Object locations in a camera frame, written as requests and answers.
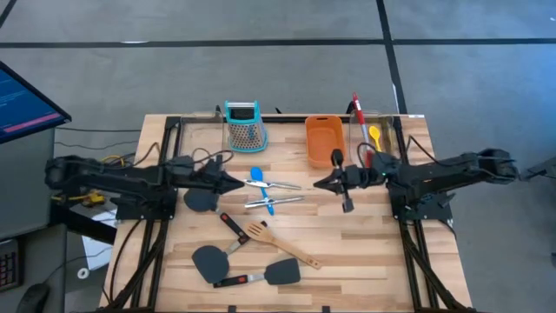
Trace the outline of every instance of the monitor screen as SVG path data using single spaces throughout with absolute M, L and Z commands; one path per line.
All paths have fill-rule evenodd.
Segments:
M 0 66 L 0 143 L 55 127 L 71 117 L 10 68 Z

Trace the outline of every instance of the orange plastic basket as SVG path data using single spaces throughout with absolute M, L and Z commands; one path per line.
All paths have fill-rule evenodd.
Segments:
M 332 150 L 346 155 L 343 128 L 337 116 L 315 116 L 305 120 L 307 130 L 307 158 L 315 168 L 332 167 Z

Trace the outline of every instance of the gray carpet floor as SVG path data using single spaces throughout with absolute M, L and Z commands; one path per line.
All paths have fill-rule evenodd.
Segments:
M 393 39 L 556 37 L 553 0 L 385 3 Z M 0 28 L 0 44 L 306 37 L 382 38 L 376 2 L 17 0 Z M 407 110 L 426 115 L 439 157 L 498 147 L 525 169 L 556 156 L 556 45 L 404 45 L 395 54 Z M 138 129 L 145 114 L 210 111 L 226 99 L 258 99 L 263 112 L 342 113 L 353 90 L 366 109 L 397 112 L 382 45 L 4 47 L 0 59 L 65 108 L 78 128 Z M 137 138 L 56 132 L 57 141 L 97 147 Z M 56 147 L 58 156 L 107 153 Z M 454 226 L 478 310 L 554 312 L 555 189 L 538 177 L 457 192 Z M 78 236 L 69 234 L 68 254 L 83 254 Z M 80 281 L 83 266 L 68 267 L 66 311 L 98 304 L 106 269 Z

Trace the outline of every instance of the wooden table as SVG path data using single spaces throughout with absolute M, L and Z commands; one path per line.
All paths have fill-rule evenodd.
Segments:
M 153 142 L 160 143 L 166 117 L 145 117 L 137 157 L 142 157 Z M 401 123 L 406 137 L 413 135 L 432 152 L 424 117 L 401 116 Z M 270 216 L 266 208 L 247 211 L 243 204 L 261 198 L 261 191 L 246 186 L 222 196 L 220 209 L 239 224 L 266 221 L 276 236 L 312 254 L 321 260 L 323 267 L 315 270 L 300 263 L 301 281 L 295 284 L 270 286 L 263 281 L 213 289 L 197 272 L 191 255 L 207 244 L 225 249 L 236 236 L 215 213 L 189 210 L 181 197 L 185 190 L 180 190 L 175 219 L 169 225 L 156 310 L 226 311 L 229 305 L 236 305 L 238 311 L 321 311 L 323 305 L 329 305 L 332 311 L 411 311 L 399 226 L 392 218 L 386 187 L 354 190 L 351 195 L 355 210 L 344 214 L 340 196 L 313 187 L 313 183 L 327 176 L 330 170 L 308 166 L 304 123 L 265 125 L 269 134 L 267 149 L 255 154 L 236 153 L 234 159 L 226 163 L 226 171 L 243 179 L 248 178 L 252 166 L 259 166 L 266 180 L 294 183 L 303 188 L 302 191 L 271 189 L 269 195 L 304 195 L 306 200 L 276 205 L 275 216 Z M 348 132 L 348 124 L 344 124 L 346 143 Z M 222 126 L 187 125 L 182 154 L 196 147 L 211 152 L 221 150 Z M 202 157 L 200 151 L 197 153 L 195 158 Z M 415 146 L 410 149 L 409 158 L 411 163 L 428 162 L 425 154 Z M 142 166 L 156 164 L 157 159 L 157 153 L 152 153 Z M 127 221 L 118 226 L 114 252 L 121 248 L 133 223 Z M 136 269 L 144 224 L 135 230 L 122 253 L 115 293 Z M 436 221 L 423 224 L 433 269 L 458 301 L 471 305 L 453 234 Z M 267 265 L 288 257 L 274 246 L 252 240 L 229 257 L 229 274 L 261 273 Z M 113 253 L 104 285 L 106 290 L 115 258 L 116 253 Z M 150 273 L 145 277 L 141 305 L 147 302 Z M 418 278 L 423 304 L 427 306 L 424 276 L 420 270 Z M 101 305 L 105 305 L 105 301 L 103 298 Z

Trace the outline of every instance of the keyboard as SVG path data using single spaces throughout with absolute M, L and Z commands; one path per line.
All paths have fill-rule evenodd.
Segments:
M 23 283 L 21 254 L 16 239 L 0 243 L 0 291 L 16 288 Z

